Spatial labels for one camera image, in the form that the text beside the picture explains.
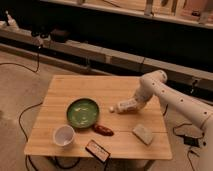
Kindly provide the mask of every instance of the tabletop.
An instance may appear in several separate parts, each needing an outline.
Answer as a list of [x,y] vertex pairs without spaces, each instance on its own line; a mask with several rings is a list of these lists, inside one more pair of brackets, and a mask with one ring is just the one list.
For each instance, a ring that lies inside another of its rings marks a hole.
[[[50,83],[41,110],[36,118],[26,155],[91,157],[85,146],[93,139],[111,153],[111,158],[171,159],[172,153],[160,103],[156,96],[138,112],[110,113],[109,107],[129,99],[139,87],[139,77],[132,76],[80,76],[55,75]],[[76,130],[74,143],[67,148],[53,143],[54,129],[68,124],[68,106],[79,98],[90,98],[100,108],[98,124],[114,131],[113,136],[103,136],[91,128]],[[143,124],[154,134],[150,145],[142,143],[132,130]]]

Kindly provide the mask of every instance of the white block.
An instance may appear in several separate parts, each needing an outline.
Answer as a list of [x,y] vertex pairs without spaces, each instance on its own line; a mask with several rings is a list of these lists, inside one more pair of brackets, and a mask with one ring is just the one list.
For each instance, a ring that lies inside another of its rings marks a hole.
[[152,131],[144,127],[142,124],[136,125],[132,132],[146,145],[149,145],[154,137]]

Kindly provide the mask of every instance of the wall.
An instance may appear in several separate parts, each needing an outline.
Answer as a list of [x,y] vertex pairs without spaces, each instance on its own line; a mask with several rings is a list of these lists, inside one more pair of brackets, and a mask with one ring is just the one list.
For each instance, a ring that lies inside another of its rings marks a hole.
[[70,38],[188,67],[213,71],[213,30],[112,14],[38,0],[0,2],[20,27],[50,32],[69,30]]

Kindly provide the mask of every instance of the floor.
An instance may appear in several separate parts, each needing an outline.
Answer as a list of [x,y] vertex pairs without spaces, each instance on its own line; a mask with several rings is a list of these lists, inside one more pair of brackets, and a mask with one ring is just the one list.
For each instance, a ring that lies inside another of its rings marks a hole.
[[[15,62],[21,63],[30,68],[36,67],[36,61],[23,58],[11,53],[0,51],[0,63]],[[50,80],[54,74],[82,74],[65,70],[52,65],[40,63],[38,74],[34,74],[24,68],[13,65],[0,66],[0,171],[24,171],[24,147],[25,138],[18,125],[20,113],[27,107],[40,103],[48,89]],[[27,111],[22,117],[22,124],[27,134],[30,134],[39,107]],[[174,126],[188,122],[181,114],[168,108],[165,115],[165,123],[168,129],[168,136],[171,143],[173,159],[170,161],[156,161],[150,171],[191,171],[187,159],[188,146],[183,144],[181,138],[172,133]],[[186,126],[178,130],[180,133],[188,133],[193,136],[200,136],[201,132],[193,126]],[[192,163],[196,166],[198,158],[191,155]],[[41,171],[60,170],[55,168],[46,158],[33,156],[37,168]],[[73,158],[62,158],[63,164],[75,162]],[[146,161],[142,160],[110,160],[107,170],[110,171],[141,171]],[[94,158],[82,159],[73,169],[76,171],[99,171],[104,166]]]

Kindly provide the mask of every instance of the hot dog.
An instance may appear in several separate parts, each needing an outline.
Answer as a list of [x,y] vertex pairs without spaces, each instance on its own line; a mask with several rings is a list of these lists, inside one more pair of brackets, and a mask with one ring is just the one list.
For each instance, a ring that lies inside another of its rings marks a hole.
[[94,124],[93,125],[93,130],[101,135],[104,135],[104,136],[112,136],[114,135],[114,132],[105,127],[105,126],[101,126],[101,125],[98,125],[98,124]]

